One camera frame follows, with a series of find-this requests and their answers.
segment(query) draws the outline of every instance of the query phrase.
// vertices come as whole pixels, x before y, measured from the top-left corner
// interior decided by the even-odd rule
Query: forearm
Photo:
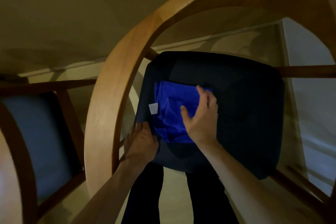
[[[115,223],[120,209],[144,165],[125,159],[112,177],[94,195],[72,224]]]
[[[217,141],[198,145],[214,167],[242,217],[249,223],[310,223],[271,197],[266,188]]]

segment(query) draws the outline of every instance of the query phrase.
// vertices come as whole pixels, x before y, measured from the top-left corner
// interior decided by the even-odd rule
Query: person
[[[181,115],[188,135],[217,175],[187,174],[194,223],[238,223],[224,194],[224,186],[247,224],[311,223],[295,209],[273,198],[260,181],[221,146],[216,139],[216,97],[200,86],[197,91],[199,105],[195,116],[189,117],[184,106],[181,106]],[[158,202],[163,169],[151,163],[158,142],[147,122],[137,123],[132,128],[124,149],[125,159],[73,224],[115,223],[130,190],[122,224],[160,223]]]

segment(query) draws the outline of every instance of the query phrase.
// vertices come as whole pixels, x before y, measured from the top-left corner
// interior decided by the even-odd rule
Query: pant leg
[[[159,198],[163,167],[149,163],[132,186],[122,224],[160,224]]]
[[[194,212],[194,224],[239,224],[215,171],[186,173]]]

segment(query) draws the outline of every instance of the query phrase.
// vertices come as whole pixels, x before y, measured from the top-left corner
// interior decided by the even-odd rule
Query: blue cloth
[[[158,111],[153,118],[153,127],[163,141],[194,143],[183,124],[181,106],[184,105],[189,116],[194,117],[200,100],[196,87],[161,81],[155,83],[154,95]]]

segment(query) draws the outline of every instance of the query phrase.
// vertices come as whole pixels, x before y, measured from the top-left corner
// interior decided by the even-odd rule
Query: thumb
[[[188,114],[188,110],[183,105],[181,106],[181,116],[182,116],[184,125],[186,125],[187,123],[189,123],[191,121],[191,117]]]

